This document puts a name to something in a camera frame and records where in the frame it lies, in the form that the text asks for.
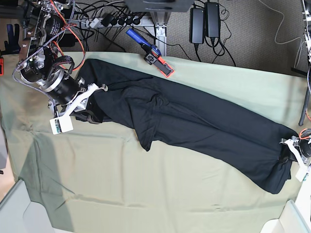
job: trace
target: black garment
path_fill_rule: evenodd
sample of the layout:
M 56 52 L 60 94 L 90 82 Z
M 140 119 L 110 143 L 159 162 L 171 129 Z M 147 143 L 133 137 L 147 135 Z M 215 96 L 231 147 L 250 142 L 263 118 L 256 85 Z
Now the black garment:
M 152 141 L 189 148 L 221 159 L 267 192 L 280 192 L 291 161 L 281 138 L 296 132 L 203 91 L 100 60 L 85 62 L 86 83 L 108 85 L 94 94 L 104 121 L 135 129 L 148 151 Z

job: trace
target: blue-handled tool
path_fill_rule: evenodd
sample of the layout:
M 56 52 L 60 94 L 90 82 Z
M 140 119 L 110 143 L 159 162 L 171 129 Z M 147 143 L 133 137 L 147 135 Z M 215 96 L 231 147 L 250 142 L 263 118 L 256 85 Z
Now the blue-handled tool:
M 148 64 L 155 65 L 167 78 L 174 73 L 174 69 L 161 58 L 161 51 L 157 48 L 157 46 L 149 44 L 144 37 L 131 28 L 127 30 L 126 34 L 139 43 L 142 49 L 146 51 L 144 60 Z

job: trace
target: green cloth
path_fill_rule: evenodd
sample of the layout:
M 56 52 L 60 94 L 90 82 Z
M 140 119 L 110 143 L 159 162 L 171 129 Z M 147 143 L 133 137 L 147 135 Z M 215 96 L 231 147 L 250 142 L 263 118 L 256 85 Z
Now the green cloth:
M 76 63 L 82 59 L 80 52 L 67 55 Z M 89 52 L 87 57 L 164 78 L 137 54 Z M 301 130 L 305 79 L 164 59 L 175 69 L 171 81 Z M 48 99 L 12 80 L 17 62 L 18 56 L 5 57 L 1 124 L 16 180 L 25 181 L 31 200 L 46 207 L 55 228 L 75 233 L 258 233 L 297 196 L 296 164 L 292 179 L 272 195 L 204 154 L 159 141 L 146 152 L 135 131 L 116 123 L 72 119 L 73 131 L 53 135 Z

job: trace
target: gray carpet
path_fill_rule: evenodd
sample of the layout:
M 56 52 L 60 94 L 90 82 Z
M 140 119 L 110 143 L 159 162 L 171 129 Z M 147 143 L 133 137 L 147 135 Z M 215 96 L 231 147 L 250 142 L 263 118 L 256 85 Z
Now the gray carpet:
M 80 0 L 85 3 L 93 3 L 95 0 Z M 304 23 L 302 17 L 301 0 L 262 0 L 269 6 L 281 11 L 285 20 L 280 28 L 277 41 L 284 42 L 300 36 L 304 38 Z M 299 48 L 299 40 L 286 45 L 278 45 L 274 42 L 276 30 L 282 20 L 282 15 L 269 10 L 258 0 L 220 0 L 230 12 L 226 21 L 232 32 L 232 37 L 227 41 L 226 47 L 232 54 L 238 67 L 265 70 L 276 73 L 290 74 L 294 65 L 295 56 Z M 196 60 L 193 44 L 189 42 L 189 19 L 190 14 L 172 13 L 167 27 L 167 43 L 180 44 L 190 56 Z M 111 38 L 114 29 L 108 34 Z M 144 54 L 139 45 L 125 34 L 126 30 L 119 35 L 116 43 L 123 46 L 127 52 Z M 229 36 L 226 26 L 222 23 L 221 38 Z M 145 36 L 150 42 L 153 39 Z M 104 51 L 109 42 L 99 36 L 97 42 L 89 39 L 91 51 Z M 67 51 L 79 51 L 76 45 Z M 108 51 L 121 51 L 116 46 L 111 46 Z M 187 58 L 178 46 L 168 46 L 167 55 L 179 58 Z M 203 62 L 211 63 L 215 57 L 212 49 L 206 44 L 200 45 L 199 55 Z M 228 54 L 218 57 L 216 64 L 232 66 L 233 63 Z M 307 49 L 303 47 L 299 69 L 307 71 Z

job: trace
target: black pants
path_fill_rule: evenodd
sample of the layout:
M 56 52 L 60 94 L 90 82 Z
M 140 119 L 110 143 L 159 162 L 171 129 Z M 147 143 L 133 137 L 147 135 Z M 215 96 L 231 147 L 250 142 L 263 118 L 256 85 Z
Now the black pants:
M 232 165 L 267 192 L 290 179 L 290 151 L 279 142 L 296 132 L 203 91 L 96 59 L 80 70 L 86 83 L 108 85 L 94 94 L 104 121 L 135 129 L 152 141 L 195 150 Z

